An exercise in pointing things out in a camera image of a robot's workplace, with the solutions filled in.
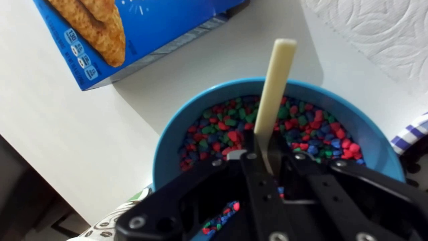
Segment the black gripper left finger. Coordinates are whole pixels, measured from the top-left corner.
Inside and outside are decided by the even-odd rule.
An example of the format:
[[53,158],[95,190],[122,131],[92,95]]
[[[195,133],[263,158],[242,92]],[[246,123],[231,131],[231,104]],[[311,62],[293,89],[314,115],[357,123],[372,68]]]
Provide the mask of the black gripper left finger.
[[253,156],[202,162],[122,214],[115,241],[286,241],[277,186]]

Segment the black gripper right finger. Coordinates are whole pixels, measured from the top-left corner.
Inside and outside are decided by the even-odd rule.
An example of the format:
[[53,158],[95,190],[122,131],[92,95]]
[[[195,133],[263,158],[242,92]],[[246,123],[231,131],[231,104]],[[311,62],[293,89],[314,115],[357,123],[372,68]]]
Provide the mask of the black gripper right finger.
[[281,135],[269,152],[302,241],[428,241],[427,192],[354,162],[317,163]]

